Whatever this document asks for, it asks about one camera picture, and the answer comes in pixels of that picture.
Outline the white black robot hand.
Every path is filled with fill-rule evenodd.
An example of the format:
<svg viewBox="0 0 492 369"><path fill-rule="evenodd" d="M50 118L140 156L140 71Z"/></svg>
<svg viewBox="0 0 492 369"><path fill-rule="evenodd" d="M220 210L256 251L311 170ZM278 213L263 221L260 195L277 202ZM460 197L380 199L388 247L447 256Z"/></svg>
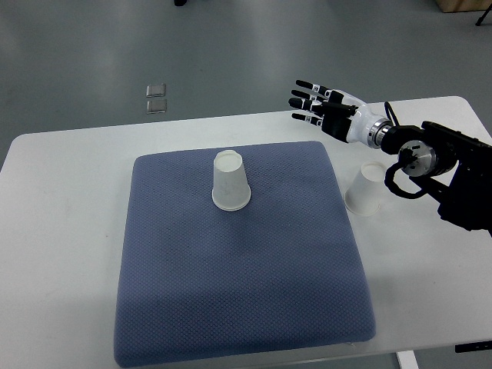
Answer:
<svg viewBox="0 0 492 369"><path fill-rule="evenodd" d="M292 90L291 94L296 98L289 98L288 104L305 111L323 108L324 113L323 120L298 113L291 114L293 119L321 126L324 133L342 142L377 143L377 134L384 127L384 117L374 114L366 102L323 85L299 79L295 83L311 91Z"/></svg>

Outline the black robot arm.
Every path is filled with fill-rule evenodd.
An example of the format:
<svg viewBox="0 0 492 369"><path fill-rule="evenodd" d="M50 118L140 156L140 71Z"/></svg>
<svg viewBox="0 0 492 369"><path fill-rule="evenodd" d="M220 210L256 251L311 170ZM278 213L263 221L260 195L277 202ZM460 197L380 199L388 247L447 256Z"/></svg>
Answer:
<svg viewBox="0 0 492 369"><path fill-rule="evenodd" d="M444 221L468 231L491 230L491 146L438 123L401 125L389 102L385 114L346 92L298 80L292 117L344 143L360 142L396 155L384 184L398 197L430 195Z"/></svg>

